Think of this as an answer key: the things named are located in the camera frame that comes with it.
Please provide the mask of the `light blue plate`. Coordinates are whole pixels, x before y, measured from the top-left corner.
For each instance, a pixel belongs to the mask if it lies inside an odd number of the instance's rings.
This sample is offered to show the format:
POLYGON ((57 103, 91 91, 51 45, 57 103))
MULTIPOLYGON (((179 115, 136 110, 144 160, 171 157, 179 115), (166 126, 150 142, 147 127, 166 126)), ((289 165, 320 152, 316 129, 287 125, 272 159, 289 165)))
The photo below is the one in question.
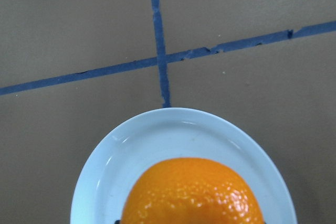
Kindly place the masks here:
POLYGON ((164 108, 123 122, 97 145, 78 178, 71 223, 115 223, 136 180, 152 165, 176 157, 230 167, 252 189, 266 223, 297 222, 283 177, 250 136, 207 112, 164 108))

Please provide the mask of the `orange fruit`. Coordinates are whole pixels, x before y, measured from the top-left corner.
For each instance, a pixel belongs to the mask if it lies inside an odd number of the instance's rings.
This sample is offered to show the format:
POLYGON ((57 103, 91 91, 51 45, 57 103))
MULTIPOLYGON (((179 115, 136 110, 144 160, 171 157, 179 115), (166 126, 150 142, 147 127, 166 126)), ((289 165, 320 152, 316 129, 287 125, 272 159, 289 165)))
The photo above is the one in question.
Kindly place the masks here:
POLYGON ((264 223, 258 201, 231 168, 174 158, 147 169, 132 187, 121 223, 264 223))

